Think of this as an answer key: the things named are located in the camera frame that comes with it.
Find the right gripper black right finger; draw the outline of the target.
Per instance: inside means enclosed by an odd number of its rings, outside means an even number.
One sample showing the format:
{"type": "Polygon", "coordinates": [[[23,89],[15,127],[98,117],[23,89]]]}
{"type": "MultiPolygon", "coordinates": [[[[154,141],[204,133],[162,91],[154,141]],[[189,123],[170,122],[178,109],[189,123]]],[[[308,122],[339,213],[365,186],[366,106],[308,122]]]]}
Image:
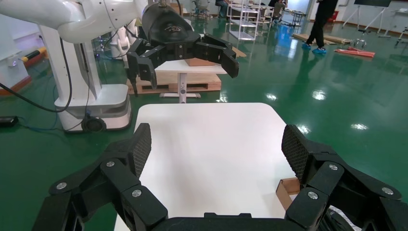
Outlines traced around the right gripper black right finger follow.
{"type": "Polygon", "coordinates": [[[315,231],[330,206],[364,231],[405,231],[408,205],[391,185],[347,164],[330,146],[286,125],[281,150],[300,183],[285,219],[315,231]]]}

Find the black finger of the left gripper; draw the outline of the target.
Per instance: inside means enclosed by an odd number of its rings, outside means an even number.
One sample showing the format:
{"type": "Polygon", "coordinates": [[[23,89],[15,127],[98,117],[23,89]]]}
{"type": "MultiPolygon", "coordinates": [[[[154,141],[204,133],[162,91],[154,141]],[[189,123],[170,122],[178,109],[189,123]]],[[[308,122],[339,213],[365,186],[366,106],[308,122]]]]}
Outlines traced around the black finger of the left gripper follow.
{"type": "Polygon", "coordinates": [[[231,78],[236,78],[239,73],[239,63],[232,44],[210,34],[194,43],[194,57],[221,65],[231,78]]]}
{"type": "Polygon", "coordinates": [[[135,95],[138,95],[136,88],[137,80],[149,81],[152,89],[157,89],[157,76],[155,68],[165,62],[163,45],[152,46],[147,40],[137,38],[127,52],[126,74],[133,87],[135,95]]]}

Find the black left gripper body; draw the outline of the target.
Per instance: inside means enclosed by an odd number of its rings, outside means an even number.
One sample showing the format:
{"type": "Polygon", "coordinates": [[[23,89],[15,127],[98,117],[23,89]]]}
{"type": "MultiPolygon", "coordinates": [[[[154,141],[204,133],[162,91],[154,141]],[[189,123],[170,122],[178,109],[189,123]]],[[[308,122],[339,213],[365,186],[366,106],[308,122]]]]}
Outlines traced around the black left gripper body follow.
{"type": "Polygon", "coordinates": [[[142,16],[142,28],[153,51],[162,61],[191,59],[201,36],[170,6],[148,6],[142,16]]]}

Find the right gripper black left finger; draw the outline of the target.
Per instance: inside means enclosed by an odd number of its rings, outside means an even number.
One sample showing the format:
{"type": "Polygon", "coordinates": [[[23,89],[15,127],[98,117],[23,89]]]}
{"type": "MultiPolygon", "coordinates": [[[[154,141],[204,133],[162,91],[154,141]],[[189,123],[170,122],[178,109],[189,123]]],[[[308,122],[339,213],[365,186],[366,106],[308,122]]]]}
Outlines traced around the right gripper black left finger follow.
{"type": "Polygon", "coordinates": [[[131,138],[110,143],[96,161],[56,181],[33,230],[82,231],[107,204],[130,230],[153,230],[168,218],[168,211],[140,181],[151,145],[150,125],[141,123],[131,138]]]}

